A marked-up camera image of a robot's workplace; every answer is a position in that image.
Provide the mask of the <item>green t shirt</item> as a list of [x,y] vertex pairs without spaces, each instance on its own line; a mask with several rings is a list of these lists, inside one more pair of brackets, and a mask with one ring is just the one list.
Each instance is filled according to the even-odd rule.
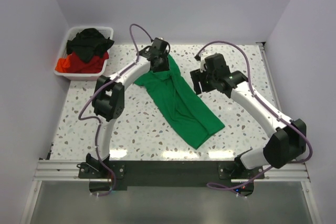
[[168,71],[143,74],[134,84],[144,87],[171,128],[198,149],[225,124],[194,93],[172,56]]

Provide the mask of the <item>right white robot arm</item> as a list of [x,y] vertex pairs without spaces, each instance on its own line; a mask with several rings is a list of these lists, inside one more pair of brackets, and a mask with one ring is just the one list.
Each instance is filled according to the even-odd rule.
[[241,105],[269,137],[264,147],[246,151],[235,158],[234,173],[237,177],[246,178],[259,166],[281,168],[306,151],[305,122],[301,119],[294,121],[276,110],[250,87],[242,72],[230,71],[223,55],[197,56],[196,59],[200,61],[200,68],[190,73],[196,94],[213,90],[225,94]]

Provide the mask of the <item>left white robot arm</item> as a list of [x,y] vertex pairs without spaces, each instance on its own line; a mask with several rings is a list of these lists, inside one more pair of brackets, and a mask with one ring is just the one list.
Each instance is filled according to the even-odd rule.
[[91,173],[97,178],[105,177],[109,171],[110,139],[113,126],[124,110],[126,89],[150,71],[168,71],[169,52],[170,44],[162,38],[155,38],[124,68],[97,80],[92,99],[93,112],[98,118],[95,150],[86,157]]

